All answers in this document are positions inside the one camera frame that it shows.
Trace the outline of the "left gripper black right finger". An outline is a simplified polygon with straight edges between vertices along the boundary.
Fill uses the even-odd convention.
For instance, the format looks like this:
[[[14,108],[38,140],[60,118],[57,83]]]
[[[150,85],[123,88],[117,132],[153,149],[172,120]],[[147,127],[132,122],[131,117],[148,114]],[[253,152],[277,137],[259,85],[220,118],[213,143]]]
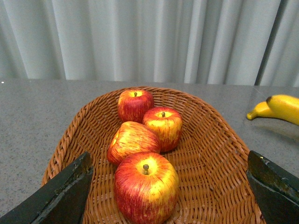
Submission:
[[[299,179],[251,150],[246,172],[262,216],[268,224],[299,222]]]

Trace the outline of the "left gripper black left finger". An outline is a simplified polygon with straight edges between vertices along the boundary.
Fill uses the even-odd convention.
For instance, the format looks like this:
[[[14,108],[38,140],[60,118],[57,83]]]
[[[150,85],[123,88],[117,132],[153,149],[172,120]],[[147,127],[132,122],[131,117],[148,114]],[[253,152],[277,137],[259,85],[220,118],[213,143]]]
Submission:
[[[93,178],[84,152],[33,195],[1,217],[2,224],[81,224]]]

